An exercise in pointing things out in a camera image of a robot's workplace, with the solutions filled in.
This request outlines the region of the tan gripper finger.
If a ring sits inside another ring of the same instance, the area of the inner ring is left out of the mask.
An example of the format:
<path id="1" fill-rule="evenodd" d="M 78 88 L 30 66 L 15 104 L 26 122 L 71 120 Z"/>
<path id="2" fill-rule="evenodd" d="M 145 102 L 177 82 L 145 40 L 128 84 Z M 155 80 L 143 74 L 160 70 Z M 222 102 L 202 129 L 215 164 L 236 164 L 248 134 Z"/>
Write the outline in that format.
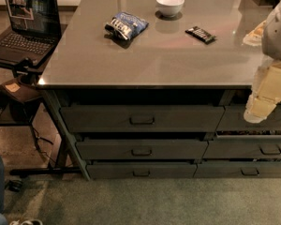
<path id="1" fill-rule="evenodd" d="M 254 47 L 260 46 L 265 23 L 265 21 L 261 22 L 251 32 L 246 34 L 243 38 L 243 44 Z"/>
<path id="2" fill-rule="evenodd" d="M 252 124 L 260 123 L 267 119 L 275 107 L 276 105 L 271 102 L 250 95 L 245 105 L 244 120 Z"/>

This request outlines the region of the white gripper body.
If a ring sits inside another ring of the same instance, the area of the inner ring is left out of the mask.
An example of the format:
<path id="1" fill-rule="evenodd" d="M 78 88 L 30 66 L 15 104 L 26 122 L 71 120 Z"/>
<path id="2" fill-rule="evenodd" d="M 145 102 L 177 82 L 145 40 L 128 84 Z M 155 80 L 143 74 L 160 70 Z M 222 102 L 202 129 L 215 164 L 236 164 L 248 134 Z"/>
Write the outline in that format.
<path id="1" fill-rule="evenodd" d="M 253 97 L 272 104 L 281 102 L 281 60 L 266 57 L 252 83 Z"/>

